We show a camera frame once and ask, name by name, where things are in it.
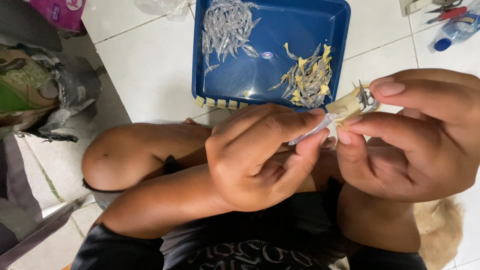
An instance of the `hand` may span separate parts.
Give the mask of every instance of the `hand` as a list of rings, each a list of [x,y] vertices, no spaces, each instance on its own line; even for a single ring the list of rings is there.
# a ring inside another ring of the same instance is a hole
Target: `hand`
[[[323,109],[296,113],[280,105],[252,105],[216,126],[205,143],[208,167],[230,209],[257,211],[293,195],[316,164],[328,129],[301,141],[284,165],[269,158],[324,116]]]
[[[440,69],[401,71],[370,84],[381,103],[339,127],[343,178],[373,196],[431,201],[475,183],[480,163],[480,79]],[[362,135],[372,136],[369,144]]]

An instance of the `plastic water bottle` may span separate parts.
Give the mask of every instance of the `plastic water bottle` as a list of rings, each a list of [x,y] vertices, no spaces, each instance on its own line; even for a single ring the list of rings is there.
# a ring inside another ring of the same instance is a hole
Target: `plastic water bottle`
[[[480,0],[473,1],[468,11],[450,20],[437,34],[433,42],[436,51],[444,51],[452,44],[465,42],[480,30]]]

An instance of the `blue plastic tray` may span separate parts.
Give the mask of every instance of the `blue plastic tray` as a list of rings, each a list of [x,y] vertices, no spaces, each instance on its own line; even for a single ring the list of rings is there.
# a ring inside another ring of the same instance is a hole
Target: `blue plastic tray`
[[[248,104],[276,103],[295,109],[303,109],[282,98],[287,86],[267,91],[277,84],[282,75],[295,65],[283,44],[296,56],[304,59],[313,54],[320,42],[332,46],[330,65],[333,71],[329,87],[331,100],[335,100],[343,54],[350,22],[350,6],[344,0],[252,0],[259,5],[252,9],[253,19],[262,18],[250,34],[249,42],[259,54],[272,52],[270,59],[251,58],[239,48],[237,59],[228,56],[225,62],[218,62],[216,52],[210,56],[210,65],[219,67],[204,76],[207,65],[202,54],[202,30],[205,11],[210,0],[197,0],[195,36],[193,41],[192,94],[205,98],[235,100]]]

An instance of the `pink box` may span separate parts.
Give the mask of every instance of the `pink box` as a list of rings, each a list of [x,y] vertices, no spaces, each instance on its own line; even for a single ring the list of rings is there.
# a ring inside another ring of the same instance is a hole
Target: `pink box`
[[[30,0],[30,4],[56,28],[79,32],[85,0]]]

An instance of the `bottle label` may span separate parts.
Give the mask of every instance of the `bottle label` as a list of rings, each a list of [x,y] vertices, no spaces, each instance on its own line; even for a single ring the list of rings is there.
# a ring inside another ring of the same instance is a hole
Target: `bottle label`
[[[476,20],[480,18],[480,12],[474,12],[470,11],[464,15],[462,15],[460,18],[458,18],[456,21],[457,22],[463,22],[469,25],[472,25]]]

